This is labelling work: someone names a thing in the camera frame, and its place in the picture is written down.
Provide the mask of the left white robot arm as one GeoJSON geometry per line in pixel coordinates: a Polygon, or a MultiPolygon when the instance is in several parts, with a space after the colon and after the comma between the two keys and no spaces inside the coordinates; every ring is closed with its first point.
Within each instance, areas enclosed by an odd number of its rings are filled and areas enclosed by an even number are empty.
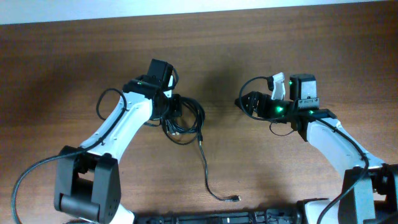
{"type": "Polygon", "coordinates": [[[145,122],[172,113],[171,91],[177,82],[171,64],[153,59],[145,75],[117,91],[119,102],[92,136],[60,151],[53,200],[57,211],[92,223],[134,222],[134,214],[121,204],[119,163],[145,122]]]}

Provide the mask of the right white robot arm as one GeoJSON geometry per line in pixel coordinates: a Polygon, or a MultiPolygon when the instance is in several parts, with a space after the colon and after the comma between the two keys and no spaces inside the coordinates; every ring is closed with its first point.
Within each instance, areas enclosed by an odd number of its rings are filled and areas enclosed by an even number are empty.
{"type": "Polygon", "coordinates": [[[269,95],[240,93],[235,105],[252,119],[290,124],[343,179],[333,200],[312,198],[293,208],[268,209],[266,223],[397,223],[397,165],[372,155],[334,113],[320,108],[315,76],[301,73],[286,81],[278,73],[264,80],[269,95]]]}

